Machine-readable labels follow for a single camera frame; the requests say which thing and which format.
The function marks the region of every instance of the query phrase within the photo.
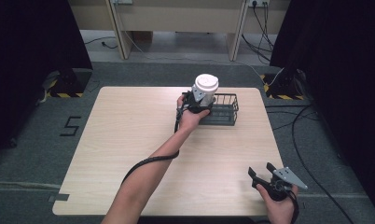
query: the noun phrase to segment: black stand base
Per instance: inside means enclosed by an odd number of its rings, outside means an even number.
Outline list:
[[[272,83],[275,76],[275,74],[265,74],[263,76],[263,81],[267,84],[264,86],[267,97],[284,100],[303,99],[302,91],[294,78],[288,84],[281,84],[277,79]]]
[[[48,89],[48,97],[82,97],[91,77],[89,72],[74,72],[73,75],[60,75]]]

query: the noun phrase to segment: white cup lid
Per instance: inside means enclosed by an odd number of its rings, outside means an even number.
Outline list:
[[[218,87],[218,79],[209,74],[199,75],[196,77],[196,87],[204,92],[215,92]]]

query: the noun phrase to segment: wooden tabletop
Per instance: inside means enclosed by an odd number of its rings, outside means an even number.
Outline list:
[[[176,99],[189,87],[101,89],[65,176],[53,213],[105,215],[127,172],[174,133]],[[266,163],[281,157],[258,89],[219,88],[236,93],[234,126],[200,125],[180,149],[150,198],[143,216],[262,216],[251,187],[251,166],[270,181]]]

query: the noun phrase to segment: human hand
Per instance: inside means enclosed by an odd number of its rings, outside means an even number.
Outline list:
[[[184,97],[185,95],[181,95],[176,101],[178,108],[182,106]],[[209,110],[203,110],[198,114],[194,114],[186,109],[182,114],[182,118],[179,120],[179,130],[185,130],[190,133],[193,132],[199,125],[200,119],[204,118],[209,113]]]
[[[295,211],[295,206],[292,200],[287,197],[286,199],[276,202],[274,201],[267,190],[257,184],[257,190],[259,191],[264,203],[267,207],[267,216],[272,224],[290,224],[293,217],[293,212]],[[292,192],[298,197],[298,187],[293,185]]]

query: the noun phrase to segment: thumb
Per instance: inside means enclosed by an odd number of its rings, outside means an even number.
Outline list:
[[[268,200],[271,200],[271,197],[267,190],[261,186],[260,184],[257,184],[257,191],[259,191],[260,196],[263,198],[264,202],[267,202]]]
[[[199,115],[200,119],[202,119],[205,116],[207,116],[209,113],[210,113],[210,110],[206,109],[206,110],[203,110],[202,112],[200,112],[198,115]]]

